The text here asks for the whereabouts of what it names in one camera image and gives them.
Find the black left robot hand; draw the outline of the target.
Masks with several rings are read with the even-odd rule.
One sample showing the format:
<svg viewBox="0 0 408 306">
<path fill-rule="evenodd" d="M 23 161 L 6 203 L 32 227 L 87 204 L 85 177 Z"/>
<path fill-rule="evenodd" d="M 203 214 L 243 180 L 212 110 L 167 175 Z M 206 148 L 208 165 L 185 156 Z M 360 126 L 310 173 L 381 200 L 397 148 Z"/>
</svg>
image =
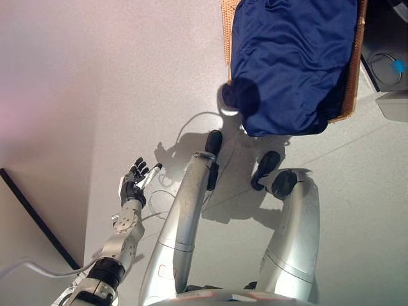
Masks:
<svg viewBox="0 0 408 306">
<path fill-rule="evenodd" d="M 142 157 L 139 157 L 130 167 L 129 171 L 121 178 L 119 184 L 120 204 L 123 207 L 127 202 L 137 200 L 142 208 L 146 205 L 144 189 L 153 178 L 162 170 L 163 165 L 157 163 L 149 169 Z"/>
</svg>

